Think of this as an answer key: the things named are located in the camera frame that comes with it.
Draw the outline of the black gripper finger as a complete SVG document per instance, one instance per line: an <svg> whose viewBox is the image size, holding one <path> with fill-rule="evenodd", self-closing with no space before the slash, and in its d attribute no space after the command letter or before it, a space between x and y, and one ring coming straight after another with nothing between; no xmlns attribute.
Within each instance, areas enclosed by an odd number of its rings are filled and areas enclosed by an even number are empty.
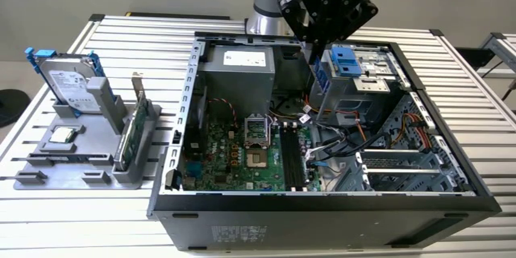
<svg viewBox="0 0 516 258"><path fill-rule="evenodd" d="M323 51L323 37L318 30L317 13L311 11L303 0L279 0L279 10L285 20L302 43L307 63L315 63Z"/></svg>
<svg viewBox="0 0 516 258"><path fill-rule="evenodd" d="M342 0L330 10L331 14L323 23L322 47L318 57L322 58L329 45L335 41L347 40L355 31L377 16L379 9L371 0Z"/></svg>

